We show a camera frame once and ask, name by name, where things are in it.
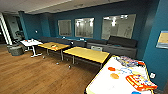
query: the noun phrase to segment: coffee table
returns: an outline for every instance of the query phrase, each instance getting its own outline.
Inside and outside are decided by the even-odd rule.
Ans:
[[[109,55],[109,53],[107,52],[95,51],[92,49],[87,49],[82,47],[74,47],[74,48],[65,50],[64,53],[73,55],[73,64],[75,63],[74,56],[77,56],[91,61],[96,61],[101,64],[101,67],[103,62]]]

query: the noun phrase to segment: colorful poster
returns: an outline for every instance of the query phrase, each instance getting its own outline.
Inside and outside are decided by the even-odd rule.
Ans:
[[[168,31],[161,31],[156,47],[168,49]]]

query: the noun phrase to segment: chair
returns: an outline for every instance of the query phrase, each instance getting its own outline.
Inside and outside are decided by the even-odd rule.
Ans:
[[[22,49],[22,46],[16,46],[10,48],[10,53],[12,56],[20,56],[24,54],[24,51]]]

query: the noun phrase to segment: teal wall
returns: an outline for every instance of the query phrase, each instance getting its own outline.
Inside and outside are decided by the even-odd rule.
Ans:
[[[50,13],[40,14],[40,21],[41,21],[43,36],[56,37],[53,19],[54,19],[53,15]]]
[[[19,15],[25,39],[39,39],[39,37],[43,36],[40,15],[25,14],[23,11],[20,11]]]
[[[144,18],[144,26],[141,29],[141,33],[140,33],[140,37],[138,40],[138,52],[137,52],[137,59],[138,60],[142,60],[144,53],[145,53],[145,49],[146,49],[146,45],[148,42],[148,38],[151,32],[151,28],[153,25],[153,21],[155,18],[155,14],[157,11],[157,6],[158,6],[159,0],[151,0],[148,3],[147,6],[147,11],[146,11],[146,18]]]
[[[168,31],[168,0],[160,0],[143,60],[149,73],[156,74],[151,81],[163,90],[168,80],[168,49],[156,48],[160,31]]]
[[[55,20],[56,36],[62,37],[59,36],[58,20],[71,20],[72,36],[68,38],[79,39],[78,37],[75,37],[75,19],[95,18],[93,38],[101,39],[103,17],[116,16],[121,14],[136,14],[136,21],[132,39],[139,40],[139,34],[141,32],[143,21],[146,16],[145,14],[147,4],[148,2],[146,0],[142,1],[130,0],[127,2],[105,4],[89,8],[55,13],[54,20]]]

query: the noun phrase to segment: window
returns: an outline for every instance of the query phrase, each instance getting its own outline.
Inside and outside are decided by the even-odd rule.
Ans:
[[[59,20],[59,35],[70,36],[71,35],[71,20]]]
[[[93,38],[94,18],[75,19],[75,36]]]
[[[104,17],[102,39],[108,39],[110,35],[131,39],[135,17],[136,14]]]

